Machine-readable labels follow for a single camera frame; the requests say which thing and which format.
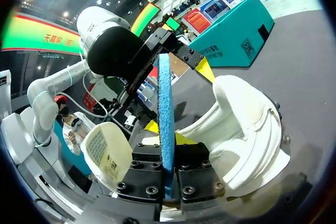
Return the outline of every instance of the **blue polishing pad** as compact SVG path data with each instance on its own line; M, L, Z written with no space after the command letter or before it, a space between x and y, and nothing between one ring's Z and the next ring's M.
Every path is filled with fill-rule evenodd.
M174 106L168 54L159 55L159 136L162 152L162 165L165 172L165 196L172 197L174 176Z

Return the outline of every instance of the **qr code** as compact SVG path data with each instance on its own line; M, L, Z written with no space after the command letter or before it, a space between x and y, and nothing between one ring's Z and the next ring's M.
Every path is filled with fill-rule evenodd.
M243 43L241 44L242 49L246 53L248 58L251 58L255 53L254 47L252 46L251 42L248 38L246 38Z
M110 166L113 170L116 170L117 164L114 161L112 161Z

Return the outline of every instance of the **display screen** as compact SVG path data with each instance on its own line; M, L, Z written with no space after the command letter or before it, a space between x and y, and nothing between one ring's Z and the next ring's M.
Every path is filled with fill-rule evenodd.
M176 30L178 29L178 27L180 26L178 22L176 22L174 19L172 18L169 18L167 21L166 21L166 24L172 28L173 30Z

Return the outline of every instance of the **yellow triangle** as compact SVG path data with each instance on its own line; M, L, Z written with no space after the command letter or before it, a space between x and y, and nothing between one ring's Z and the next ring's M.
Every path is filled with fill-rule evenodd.
M205 57L199 62L199 64L195 69L210 82L214 82L215 80L214 73L212 72L209 62Z
M176 144L177 145L182 145L182 144L197 144L196 142L187 139L185 136L182 136L180 133L175 132L175 139L176 139Z
M158 124L154 121L151 120L145 127L145 130L147 131L152 131L154 133L159 133L159 126Z
M159 126L157 125L157 123L155 123L155 121L152 120L152 121L149 122L149 124L147 124L147 126L145 127L145 130L152 131L152 132L155 132L155 133L159 133ZM182 136L178 132L175 132L175 139L176 139L176 144L177 145L196 144L196 142L194 142L190 139L187 139L185 136ZM144 138L142 143L143 144L148 144L148 145L159 144L160 143L159 136Z

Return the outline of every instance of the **white toilet seat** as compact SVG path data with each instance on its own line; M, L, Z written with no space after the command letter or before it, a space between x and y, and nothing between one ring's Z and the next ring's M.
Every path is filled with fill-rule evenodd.
M179 133L207 146L213 168L226 183L226 196L242 196L271 181L289 162L279 148L279 114L264 94L238 77L217 77L213 91L216 103ZM218 157L220 151L239 157L229 171L223 167L230 155Z

